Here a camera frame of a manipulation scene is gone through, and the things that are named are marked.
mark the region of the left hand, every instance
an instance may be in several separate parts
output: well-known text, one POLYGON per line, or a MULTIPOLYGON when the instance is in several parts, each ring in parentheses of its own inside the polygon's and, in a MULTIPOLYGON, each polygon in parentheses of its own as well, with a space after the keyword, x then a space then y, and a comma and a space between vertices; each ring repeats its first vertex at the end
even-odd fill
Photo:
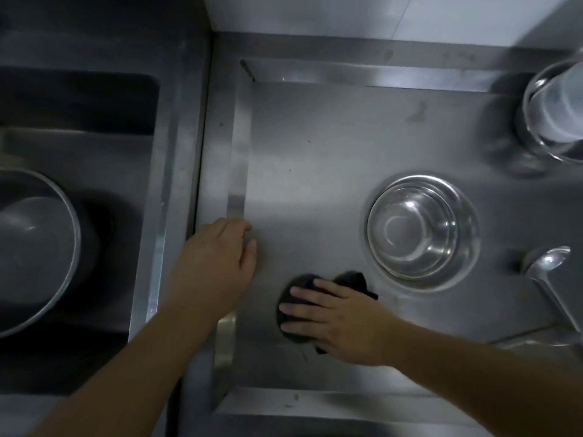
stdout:
POLYGON ((243 239, 251 228, 244 219, 204 225, 184 244, 169 278, 167 304, 208 317, 213 325, 231 312, 255 272, 257 243, 245 245, 243 239))

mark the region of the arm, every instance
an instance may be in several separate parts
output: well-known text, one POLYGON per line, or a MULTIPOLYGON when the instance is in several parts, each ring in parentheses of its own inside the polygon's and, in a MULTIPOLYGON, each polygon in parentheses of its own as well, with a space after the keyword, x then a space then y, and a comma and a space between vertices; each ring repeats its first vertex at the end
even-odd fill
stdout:
POLYGON ((244 246, 249 229, 220 219, 186 242, 158 313, 33 436, 150 435, 188 362, 251 281, 257 244, 244 246))
POLYGON ((321 280, 315 285, 330 295, 294 289, 294 296, 318 306, 282 304, 282 312, 306 319, 284 323, 282 330, 313 337, 348 363, 395 367, 498 437, 583 433, 579 375, 405 322, 350 288, 321 280))

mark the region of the forearm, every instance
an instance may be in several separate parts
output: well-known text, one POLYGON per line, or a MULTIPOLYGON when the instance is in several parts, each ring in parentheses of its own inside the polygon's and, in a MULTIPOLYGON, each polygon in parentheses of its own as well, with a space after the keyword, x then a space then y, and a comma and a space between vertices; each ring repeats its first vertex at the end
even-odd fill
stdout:
POLYGON ((162 308, 33 436, 150 435, 174 386, 214 327, 203 313, 162 308))
POLYGON ((580 435, 583 382, 511 352, 411 324, 388 363, 496 436, 580 435))

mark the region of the wall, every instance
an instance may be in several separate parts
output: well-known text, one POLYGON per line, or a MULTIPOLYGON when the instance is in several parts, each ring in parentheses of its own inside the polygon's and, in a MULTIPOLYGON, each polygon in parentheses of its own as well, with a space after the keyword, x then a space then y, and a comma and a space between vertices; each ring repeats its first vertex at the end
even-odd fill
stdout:
POLYGON ((205 0, 216 31, 579 49, 583 0, 205 0))

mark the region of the finger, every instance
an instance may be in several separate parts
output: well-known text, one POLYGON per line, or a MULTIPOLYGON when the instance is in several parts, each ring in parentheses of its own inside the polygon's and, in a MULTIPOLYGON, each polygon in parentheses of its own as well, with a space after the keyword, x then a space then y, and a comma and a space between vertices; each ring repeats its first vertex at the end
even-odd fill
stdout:
POLYGON ((225 219, 225 218, 217 219, 206 230, 206 233, 210 236, 218 238, 221 235, 221 233, 223 232, 224 228, 227 227, 228 223, 229 223, 228 219, 225 219))
POLYGON ((325 339, 328 336, 329 328, 325 323, 316 322, 284 322, 281 324, 281 330, 285 333, 315 339, 325 339))
POLYGON ((338 349, 334 345, 332 345, 328 342, 324 342, 323 340, 318 340, 314 345, 316 345, 316 348, 319 348, 320 350, 329 353, 331 356, 334 356, 334 357, 338 356, 338 349))
POLYGON ((221 238, 232 239, 233 241, 240 242, 243 239, 245 232, 251 230, 253 226, 251 222, 246 219, 232 219, 227 223, 221 233, 221 238))
POLYGON ((316 305, 300 305, 299 303, 281 303, 279 310, 287 315, 299 319, 313 320, 314 322, 329 322, 333 317, 330 308, 317 307, 316 305))
POLYGON ((252 239, 245 245, 243 249, 243 254, 241 256, 241 272, 243 273, 243 278, 247 283, 251 282, 253 279, 253 274, 255 273, 255 266, 257 265, 257 241, 252 239))
POLYGON ((307 290, 293 286, 290 290, 292 296, 303 301, 315 303, 324 308, 334 308, 338 306, 339 299, 330 294, 320 293, 319 291, 307 290))
POLYGON ((324 279, 314 279, 314 285, 318 288, 326 290, 330 294, 334 294, 334 296, 337 296, 341 299, 348 299, 350 297, 350 293, 354 291, 346 286, 340 286, 334 282, 324 279))

